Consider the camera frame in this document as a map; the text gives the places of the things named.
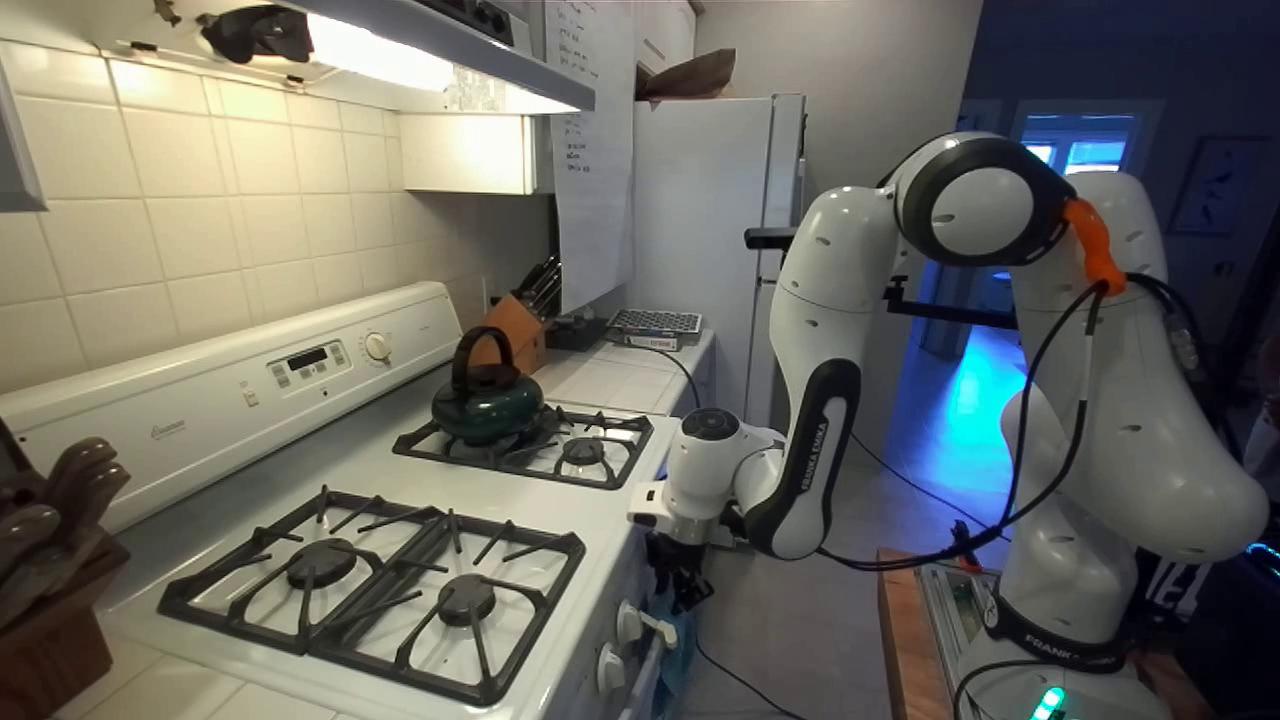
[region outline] white refrigerator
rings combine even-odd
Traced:
[[[782,252],[750,228],[793,228],[804,170],[804,96],[635,106],[635,236],[627,310],[699,313],[718,331],[718,410],[772,420],[770,300]]]

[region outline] white gas stove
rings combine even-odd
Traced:
[[[553,406],[528,447],[455,447],[430,423],[455,338],[422,285],[0,417],[38,468],[81,435],[133,468],[107,632],[343,717],[644,717],[659,651],[618,636],[649,595],[623,488],[677,420]]]

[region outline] black kettle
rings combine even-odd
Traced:
[[[500,364],[471,369],[471,349],[491,338]],[[465,444],[496,444],[537,423],[543,393],[517,369],[508,331],[480,323],[454,352],[454,383],[434,402],[434,420]]]

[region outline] wall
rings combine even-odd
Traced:
[[[547,252],[547,201],[401,192],[391,111],[6,36],[47,211],[0,216],[0,393],[430,277],[476,322]]]
[[[1280,22],[1264,0],[1152,10],[1102,10],[1076,0],[1061,11],[994,0],[975,45],[972,100],[1001,100],[1003,124],[1019,100],[1155,100],[1159,124],[1141,180],[1170,231],[1174,285],[1189,294],[1209,339],[1224,339],[1253,258],[1280,209]],[[1262,178],[1247,185],[1233,236],[1176,236],[1170,228],[1199,136],[1269,136]]]
[[[698,54],[737,49],[727,96],[808,96],[808,195],[878,185],[958,124],[982,0],[705,0]],[[862,442],[890,444],[909,322],[879,315]]]

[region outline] range hood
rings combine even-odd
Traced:
[[[491,0],[107,0],[102,49],[406,111],[593,111]]]

